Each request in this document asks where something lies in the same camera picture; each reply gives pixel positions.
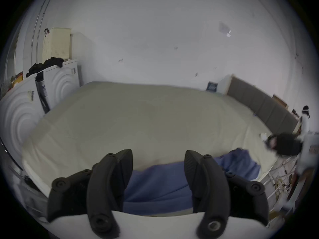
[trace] bed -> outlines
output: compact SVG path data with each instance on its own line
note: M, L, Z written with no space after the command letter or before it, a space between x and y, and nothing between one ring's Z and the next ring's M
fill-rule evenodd
M23 166L48 197L57 177L132 149L133 169L183 161L186 150L218 157L240 147L261 165L277 160L259 134L271 134L234 98L188 88L91 82L46 114L22 146Z

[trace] label sticker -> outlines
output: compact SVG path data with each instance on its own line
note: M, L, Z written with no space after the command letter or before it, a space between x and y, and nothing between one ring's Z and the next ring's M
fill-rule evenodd
M43 91L44 96L47 97L48 94L47 94L47 90L45 88L45 85L42 85L42 91Z
M309 153L318 154L319 153L319 145L311 145L309 149Z
M29 90L29 91L28 91L28 96L29 96L29 99L30 99L31 101L33 101L33 99L34 99L34 91Z

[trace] framed picture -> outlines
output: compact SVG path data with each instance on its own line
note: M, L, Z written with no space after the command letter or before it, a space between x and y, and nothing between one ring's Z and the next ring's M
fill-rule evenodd
M218 84L218 83L209 82L209 83L207 84L206 91L216 92L216 90L217 90L217 84Z

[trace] blue blanket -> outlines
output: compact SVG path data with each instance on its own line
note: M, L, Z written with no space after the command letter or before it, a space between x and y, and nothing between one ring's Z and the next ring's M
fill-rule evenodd
M256 179L260 165L244 149L214 158L226 171L247 180ZM133 171L125 190L123 212L136 215L177 212L192 208L192 192L188 186L184 162L154 165L144 171Z

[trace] white wall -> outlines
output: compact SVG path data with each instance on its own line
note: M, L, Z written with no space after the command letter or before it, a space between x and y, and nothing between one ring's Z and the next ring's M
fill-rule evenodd
M230 38L220 22L230 27ZM204 90L208 81L234 73L275 93L290 110L309 105L311 130L319 130L318 56L284 0L51 0L38 62L43 30L52 27L72 28L72 58L84 83Z

